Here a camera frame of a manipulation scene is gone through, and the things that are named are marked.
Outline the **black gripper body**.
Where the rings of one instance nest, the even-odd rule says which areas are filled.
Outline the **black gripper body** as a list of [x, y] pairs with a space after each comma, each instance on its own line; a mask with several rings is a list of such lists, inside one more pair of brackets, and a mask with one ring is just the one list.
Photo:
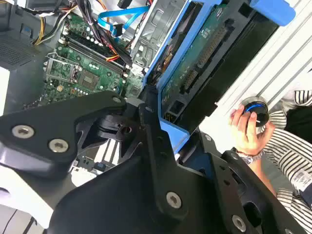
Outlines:
[[212, 183], [176, 163], [162, 170], [160, 191], [146, 160], [131, 158], [67, 194], [50, 234], [224, 234]]

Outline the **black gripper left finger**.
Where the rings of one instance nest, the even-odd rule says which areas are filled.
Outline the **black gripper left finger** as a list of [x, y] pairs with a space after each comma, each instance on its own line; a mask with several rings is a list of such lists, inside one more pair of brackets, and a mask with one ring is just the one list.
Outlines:
[[2, 116], [0, 185], [9, 192], [9, 203], [36, 220], [51, 221], [67, 194], [116, 167], [72, 185], [77, 156], [110, 137], [121, 145], [116, 166], [131, 158], [146, 160], [159, 192], [161, 170], [176, 161], [151, 95], [131, 103], [104, 91]]

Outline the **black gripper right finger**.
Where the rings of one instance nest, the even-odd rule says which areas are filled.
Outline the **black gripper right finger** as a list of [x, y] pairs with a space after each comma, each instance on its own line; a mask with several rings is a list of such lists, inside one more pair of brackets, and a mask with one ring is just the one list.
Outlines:
[[303, 234], [304, 229], [269, 191], [249, 166], [233, 151], [220, 153], [212, 138], [200, 133], [212, 175], [220, 189], [234, 234]]

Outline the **person left hand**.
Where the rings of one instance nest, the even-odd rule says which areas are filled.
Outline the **person left hand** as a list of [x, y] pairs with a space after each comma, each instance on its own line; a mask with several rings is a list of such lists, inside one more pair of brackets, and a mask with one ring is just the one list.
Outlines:
[[243, 112], [244, 105], [230, 115], [229, 125], [234, 137], [235, 148], [249, 156], [255, 156], [261, 152], [271, 139], [275, 126], [271, 122], [265, 124], [264, 132], [256, 131], [257, 114], [255, 112]]

